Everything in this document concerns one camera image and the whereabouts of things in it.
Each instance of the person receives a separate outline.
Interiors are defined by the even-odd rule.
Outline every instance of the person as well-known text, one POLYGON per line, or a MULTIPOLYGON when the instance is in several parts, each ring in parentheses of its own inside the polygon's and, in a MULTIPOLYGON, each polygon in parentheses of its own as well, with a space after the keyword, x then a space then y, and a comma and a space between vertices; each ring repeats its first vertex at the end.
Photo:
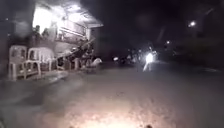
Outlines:
POLYGON ((42 37, 44 40, 48 40, 48 37, 49 37, 49 32, 48 32, 48 29, 45 28, 43 33, 42 33, 42 37))
POLYGON ((147 69, 151 70, 151 64, 154 60, 154 56, 151 52, 149 52, 146 56, 146 59, 145 59, 145 66, 143 68, 143 71, 146 71, 147 69))
POLYGON ((31 47, 37 46, 40 43, 40 26, 37 25, 31 34, 31 47))

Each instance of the sidewalk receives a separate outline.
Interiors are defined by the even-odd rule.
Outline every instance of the sidewalk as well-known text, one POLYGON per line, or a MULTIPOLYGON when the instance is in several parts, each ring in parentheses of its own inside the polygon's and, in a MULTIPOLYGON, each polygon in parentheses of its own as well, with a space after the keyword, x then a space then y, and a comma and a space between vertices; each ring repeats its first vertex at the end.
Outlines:
POLYGON ((32 77, 21 81, 2 81, 0 86, 0 105, 13 104, 29 97, 35 91, 45 89, 68 76, 66 71, 52 71, 41 78, 32 77))

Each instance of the night sky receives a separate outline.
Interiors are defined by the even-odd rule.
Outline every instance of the night sky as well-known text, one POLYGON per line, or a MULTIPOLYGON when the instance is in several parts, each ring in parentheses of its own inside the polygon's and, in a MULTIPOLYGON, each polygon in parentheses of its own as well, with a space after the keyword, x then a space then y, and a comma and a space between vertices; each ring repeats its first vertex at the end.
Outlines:
POLYGON ((104 27, 101 35, 114 46, 140 46, 147 42, 181 40, 189 21, 218 8, 216 0, 82 0, 104 27))

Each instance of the building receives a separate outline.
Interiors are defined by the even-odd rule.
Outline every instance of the building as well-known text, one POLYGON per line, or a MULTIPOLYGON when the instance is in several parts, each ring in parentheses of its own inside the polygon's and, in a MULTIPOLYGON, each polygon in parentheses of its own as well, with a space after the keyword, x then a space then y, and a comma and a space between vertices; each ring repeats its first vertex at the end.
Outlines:
POLYGON ((63 34, 67 43, 80 39, 91 41, 94 39, 91 29, 102 26, 87 9, 83 8, 79 0, 7 0, 0 4, 0 76, 7 75, 9 47, 14 44, 30 46, 30 42, 16 41, 12 43, 12 36, 26 38, 32 33, 33 27, 40 26, 40 33, 44 29, 52 29, 52 39, 63 34))

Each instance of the asphalt road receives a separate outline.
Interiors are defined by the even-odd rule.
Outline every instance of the asphalt road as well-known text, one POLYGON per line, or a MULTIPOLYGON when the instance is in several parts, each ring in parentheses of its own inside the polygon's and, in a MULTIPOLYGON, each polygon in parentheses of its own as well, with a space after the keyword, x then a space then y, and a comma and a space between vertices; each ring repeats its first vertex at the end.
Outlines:
POLYGON ((0 110, 8 128, 223 128, 223 78, 165 63, 70 73, 0 110))

